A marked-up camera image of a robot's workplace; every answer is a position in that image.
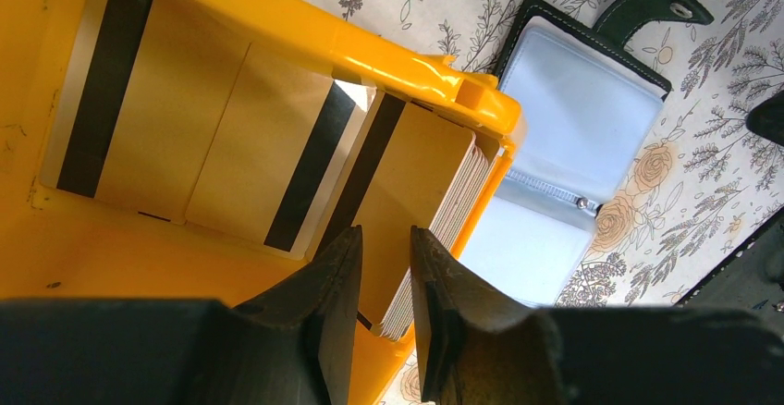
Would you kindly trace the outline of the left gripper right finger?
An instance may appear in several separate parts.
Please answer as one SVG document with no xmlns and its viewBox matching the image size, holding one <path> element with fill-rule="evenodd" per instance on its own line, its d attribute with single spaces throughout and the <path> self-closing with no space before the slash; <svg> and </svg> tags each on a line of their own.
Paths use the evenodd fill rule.
<svg viewBox="0 0 784 405">
<path fill-rule="evenodd" d="M 437 404 L 779 404 L 783 339 L 718 308 L 530 308 L 410 231 L 422 399 Z"/>
</svg>

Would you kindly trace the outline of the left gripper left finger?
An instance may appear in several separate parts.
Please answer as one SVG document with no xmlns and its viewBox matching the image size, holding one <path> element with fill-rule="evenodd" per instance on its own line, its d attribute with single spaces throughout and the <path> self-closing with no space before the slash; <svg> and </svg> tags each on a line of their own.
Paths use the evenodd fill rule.
<svg viewBox="0 0 784 405">
<path fill-rule="evenodd" d="M 362 230 L 228 307 L 215 300 L 1 304 L 5 404 L 344 404 Z"/>
</svg>

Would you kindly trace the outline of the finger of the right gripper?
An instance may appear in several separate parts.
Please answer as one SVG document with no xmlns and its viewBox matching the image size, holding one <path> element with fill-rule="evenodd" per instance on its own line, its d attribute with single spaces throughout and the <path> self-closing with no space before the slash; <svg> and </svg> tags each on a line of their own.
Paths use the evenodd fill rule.
<svg viewBox="0 0 784 405">
<path fill-rule="evenodd" d="M 784 92 L 777 92 L 750 111 L 746 128 L 764 139 L 784 145 Z"/>
</svg>

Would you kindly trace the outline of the black leather card holder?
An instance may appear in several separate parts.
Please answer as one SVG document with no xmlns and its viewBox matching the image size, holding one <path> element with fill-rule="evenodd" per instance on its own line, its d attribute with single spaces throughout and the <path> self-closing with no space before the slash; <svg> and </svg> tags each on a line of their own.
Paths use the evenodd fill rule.
<svg viewBox="0 0 784 405">
<path fill-rule="evenodd" d="M 672 89 L 627 42 L 652 22 L 713 19 L 698 0 L 615 0 L 586 26 L 523 0 L 494 73 L 525 129 L 461 262 L 526 306 L 555 304 Z"/>
</svg>

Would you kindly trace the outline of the orange bin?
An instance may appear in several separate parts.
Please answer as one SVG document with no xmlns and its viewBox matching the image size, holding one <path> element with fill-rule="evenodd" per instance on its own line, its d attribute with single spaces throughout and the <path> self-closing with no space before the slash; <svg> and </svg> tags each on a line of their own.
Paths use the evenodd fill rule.
<svg viewBox="0 0 784 405">
<path fill-rule="evenodd" d="M 1 400 L 375 404 L 410 228 L 458 254 L 495 77 L 302 0 L 1 0 Z"/>
</svg>

